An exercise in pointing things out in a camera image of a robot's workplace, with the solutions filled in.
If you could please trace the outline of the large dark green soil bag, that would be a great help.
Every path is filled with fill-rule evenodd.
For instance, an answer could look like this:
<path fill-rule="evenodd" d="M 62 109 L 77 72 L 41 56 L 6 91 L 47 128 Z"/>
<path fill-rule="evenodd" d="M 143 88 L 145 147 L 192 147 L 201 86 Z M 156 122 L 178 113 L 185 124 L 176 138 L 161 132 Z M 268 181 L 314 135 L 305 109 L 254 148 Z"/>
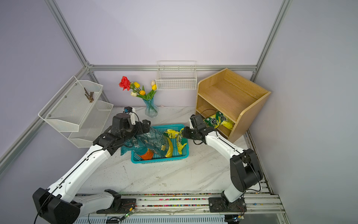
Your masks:
<path fill-rule="evenodd" d="M 137 140 L 160 157 L 172 157 L 172 141 L 155 128 L 150 127 L 149 132 L 137 135 Z"/>

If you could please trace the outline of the teal orange soil bag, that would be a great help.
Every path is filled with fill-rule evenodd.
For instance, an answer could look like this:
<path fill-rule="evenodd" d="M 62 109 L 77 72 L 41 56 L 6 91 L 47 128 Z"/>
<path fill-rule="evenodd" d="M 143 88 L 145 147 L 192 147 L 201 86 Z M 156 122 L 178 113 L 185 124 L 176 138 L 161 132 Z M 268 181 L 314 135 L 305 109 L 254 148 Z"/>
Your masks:
<path fill-rule="evenodd" d="M 132 138 L 127 141 L 121 148 L 120 154 L 124 155 L 127 152 L 133 152 L 137 154 L 142 160 L 151 160 L 154 156 L 154 152 L 146 147 L 141 141 L 136 138 Z"/>

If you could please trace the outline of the yellow green fertilizer bag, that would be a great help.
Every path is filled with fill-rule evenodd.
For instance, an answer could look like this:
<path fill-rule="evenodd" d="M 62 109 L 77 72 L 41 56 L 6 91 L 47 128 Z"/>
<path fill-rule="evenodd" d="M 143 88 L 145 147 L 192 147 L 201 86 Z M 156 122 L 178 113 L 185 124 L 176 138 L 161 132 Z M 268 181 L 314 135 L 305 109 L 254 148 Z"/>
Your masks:
<path fill-rule="evenodd" d="M 207 127 L 218 128 L 224 126 L 225 128 L 232 130 L 234 128 L 234 122 L 225 116 L 222 112 L 217 111 L 214 115 L 204 119 Z"/>
<path fill-rule="evenodd" d="M 178 153 L 180 154 L 180 155 L 182 155 L 182 150 L 183 150 L 183 148 L 187 145 L 187 142 L 185 142 L 184 143 L 184 138 L 183 138 L 183 136 L 182 136 L 182 131 L 183 131 L 184 129 L 182 128 L 179 132 L 180 132 L 180 134 L 178 135 L 178 137 L 176 138 L 176 145 L 177 145 L 177 149 L 178 149 Z"/>

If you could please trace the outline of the yellow green bag top shelf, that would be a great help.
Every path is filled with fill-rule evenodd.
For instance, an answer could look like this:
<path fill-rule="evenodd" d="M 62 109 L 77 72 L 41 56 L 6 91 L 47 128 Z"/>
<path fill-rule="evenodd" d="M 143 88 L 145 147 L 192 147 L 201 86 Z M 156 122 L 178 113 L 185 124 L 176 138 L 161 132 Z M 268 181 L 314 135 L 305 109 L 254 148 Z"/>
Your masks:
<path fill-rule="evenodd" d="M 172 129 L 168 129 L 168 130 L 164 131 L 164 135 L 169 139 L 176 139 L 179 134 L 180 134 L 179 131 L 175 131 Z"/>

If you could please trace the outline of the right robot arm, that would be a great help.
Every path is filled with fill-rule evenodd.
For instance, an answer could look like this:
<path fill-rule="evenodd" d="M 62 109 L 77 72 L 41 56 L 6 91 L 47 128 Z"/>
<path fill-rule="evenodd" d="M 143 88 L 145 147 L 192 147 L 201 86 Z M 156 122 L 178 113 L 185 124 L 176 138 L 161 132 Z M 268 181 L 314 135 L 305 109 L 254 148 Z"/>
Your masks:
<path fill-rule="evenodd" d="M 226 204 L 242 199 L 248 190 L 260 192 L 262 190 L 261 170 L 257 154 L 252 149 L 242 149 L 231 143 L 214 128 L 208 127 L 201 115 L 190 117 L 190 126 L 184 127 L 182 136 L 199 141 L 212 147 L 228 160 L 230 166 L 231 184 L 222 192 L 222 201 Z"/>

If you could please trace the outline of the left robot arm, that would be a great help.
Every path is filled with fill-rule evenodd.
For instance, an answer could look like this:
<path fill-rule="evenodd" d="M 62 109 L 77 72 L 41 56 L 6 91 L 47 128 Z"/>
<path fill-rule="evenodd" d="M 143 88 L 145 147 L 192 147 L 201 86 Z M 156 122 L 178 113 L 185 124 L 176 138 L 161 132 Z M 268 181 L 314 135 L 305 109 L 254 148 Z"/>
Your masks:
<path fill-rule="evenodd" d="M 102 163 L 132 138 L 148 133 L 150 127 L 150 121 L 139 121 L 134 112 L 116 114 L 112 125 L 94 140 L 86 154 L 66 174 L 48 188 L 39 188 L 33 194 L 37 217 L 51 224 L 72 224 L 93 212 L 129 210 L 121 195 L 111 189 L 89 196 L 78 196 L 77 193 Z"/>

